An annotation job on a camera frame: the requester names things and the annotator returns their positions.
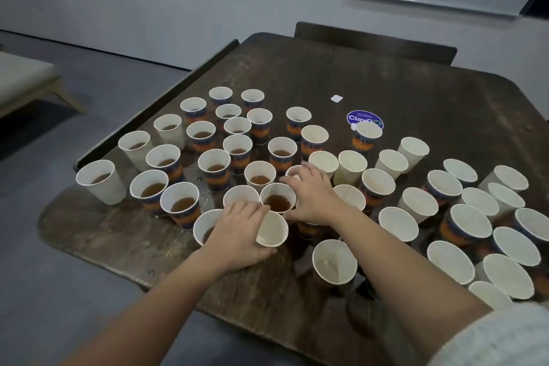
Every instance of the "dark wooden table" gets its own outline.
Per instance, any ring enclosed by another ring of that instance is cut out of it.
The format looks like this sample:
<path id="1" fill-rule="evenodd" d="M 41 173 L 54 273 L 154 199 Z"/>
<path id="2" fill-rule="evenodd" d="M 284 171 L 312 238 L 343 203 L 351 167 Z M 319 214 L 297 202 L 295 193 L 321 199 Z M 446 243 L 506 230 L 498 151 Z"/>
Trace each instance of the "dark wooden table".
<path id="1" fill-rule="evenodd" d="M 374 112 L 385 127 L 368 157 L 370 166 L 380 150 L 397 149 L 404 136 L 426 141 L 431 148 L 428 158 L 399 178 L 385 205 L 395 205 L 404 188 L 420 186 L 430 169 L 441 168 L 443 159 L 457 158 L 473 166 L 480 178 L 496 164 L 517 168 L 530 181 L 523 194 L 528 206 L 547 207 L 549 128 L 505 78 L 273 34 L 252 35 L 240 46 L 233 43 L 206 65 L 77 166 L 105 156 L 129 185 L 137 170 L 115 147 L 118 138 L 141 127 L 160 144 L 152 124 L 156 117 L 181 114 L 183 99 L 207 99 L 212 87 L 225 85 L 233 89 L 239 105 L 242 91 L 265 92 L 264 106 L 274 115 L 272 136 L 285 135 L 288 107 L 308 108 L 311 123 L 328 129 L 325 150 L 334 154 L 351 147 L 347 113 Z M 343 97 L 337 104 L 330 100 L 335 94 Z M 213 110 L 208 113 L 214 119 Z M 254 159 L 263 158 L 265 147 L 254 154 Z M 210 193 L 196 156 L 186 151 L 184 160 L 188 180 L 201 191 L 202 211 L 221 207 L 223 194 Z M 47 244 L 145 288 L 157 284 L 197 248 L 192 233 L 169 220 L 150 217 L 134 200 L 105 206 L 76 185 L 44 210 L 39 233 Z M 217 281 L 198 309 L 328 365 L 421 362 L 383 305 L 354 291 L 358 279 L 353 288 L 341 292 L 320 289 L 312 282 L 311 248 L 299 247 L 291 235 L 267 262 Z"/>

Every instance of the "chair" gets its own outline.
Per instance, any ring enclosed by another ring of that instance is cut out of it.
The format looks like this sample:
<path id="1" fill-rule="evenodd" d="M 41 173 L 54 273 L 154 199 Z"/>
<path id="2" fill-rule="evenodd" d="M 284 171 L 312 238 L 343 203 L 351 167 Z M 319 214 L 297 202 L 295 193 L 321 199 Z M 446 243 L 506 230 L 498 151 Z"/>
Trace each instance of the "chair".
<path id="1" fill-rule="evenodd" d="M 79 113 L 86 110 L 63 88 L 53 64 L 0 52 L 0 117 L 52 92 Z"/>
<path id="2" fill-rule="evenodd" d="M 451 65 L 457 53 L 457 48 L 453 46 L 410 41 L 308 22 L 298 22 L 295 25 L 294 37 L 443 65 Z"/>

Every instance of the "hand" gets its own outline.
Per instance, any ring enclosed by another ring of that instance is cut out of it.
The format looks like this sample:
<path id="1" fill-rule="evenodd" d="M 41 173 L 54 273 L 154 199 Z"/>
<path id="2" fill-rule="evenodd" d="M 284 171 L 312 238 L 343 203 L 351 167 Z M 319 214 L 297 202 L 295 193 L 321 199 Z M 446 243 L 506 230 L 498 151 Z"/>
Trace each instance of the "hand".
<path id="1" fill-rule="evenodd" d="M 223 209 L 214 230 L 200 250 L 216 265 L 220 274 L 261 262 L 276 253 L 255 239 L 259 226 L 271 207 L 238 201 Z"/>
<path id="2" fill-rule="evenodd" d="M 324 171 L 309 162 L 301 162 L 301 165 L 289 174 L 299 175 L 301 181 L 293 176 L 280 178 L 281 182 L 292 187 L 299 200 L 299 207 L 286 212 L 284 218 L 332 225 L 334 217 L 345 211 L 347 204 L 334 192 L 330 178 Z"/>

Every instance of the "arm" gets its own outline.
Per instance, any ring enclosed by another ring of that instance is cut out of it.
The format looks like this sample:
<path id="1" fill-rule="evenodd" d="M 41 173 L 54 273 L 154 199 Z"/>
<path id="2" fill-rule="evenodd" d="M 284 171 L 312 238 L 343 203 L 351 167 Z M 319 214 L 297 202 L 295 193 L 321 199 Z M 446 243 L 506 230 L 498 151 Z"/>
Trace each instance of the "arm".
<path id="1" fill-rule="evenodd" d="M 370 282 L 429 358 L 463 328 L 491 309 L 410 246 L 344 203 L 325 173 L 309 163 L 281 181 L 296 192 L 300 207 L 286 218 L 332 226 L 357 258 Z"/>
<path id="2" fill-rule="evenodd" d="M 63 366 L 151 366 L 161 363 L 202 295 L 220 276 L 264 260 L 276 249 L 255 242 L 269 206 L 226 207 L 206 244 L 123 312 Z"/>

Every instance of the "round blue sticker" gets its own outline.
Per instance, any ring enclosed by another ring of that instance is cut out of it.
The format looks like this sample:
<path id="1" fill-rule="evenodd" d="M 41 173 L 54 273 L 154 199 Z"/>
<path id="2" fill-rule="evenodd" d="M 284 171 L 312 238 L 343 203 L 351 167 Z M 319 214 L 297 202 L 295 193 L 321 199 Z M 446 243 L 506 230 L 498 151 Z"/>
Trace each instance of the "round blue sticker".
<path id="1" fill-rule="evenodd" d="M 351 125 L 351 129 L 356 129 L 358 122 L 374 122 L 377 126 L 383 129 L 383 120 L 379 116 L 366 112 L 364 110 L 354 110 L 347 115 L 347 122 Z"/>

